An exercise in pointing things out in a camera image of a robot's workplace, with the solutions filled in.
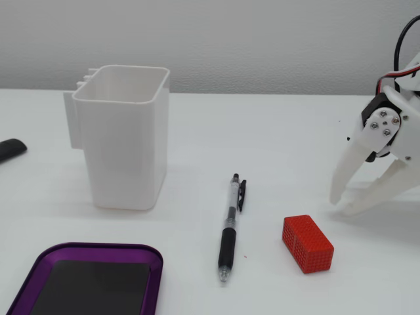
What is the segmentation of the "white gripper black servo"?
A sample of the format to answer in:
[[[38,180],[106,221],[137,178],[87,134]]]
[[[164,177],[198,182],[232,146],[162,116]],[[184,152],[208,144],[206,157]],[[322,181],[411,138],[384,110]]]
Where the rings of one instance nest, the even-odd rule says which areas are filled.
[[[404,98],[386,86],[363,109],[333,172],[329,200],[337,204],[365,161],[385,154],[394,160],[342,213],[358,215],[419,186],[419,97]]]

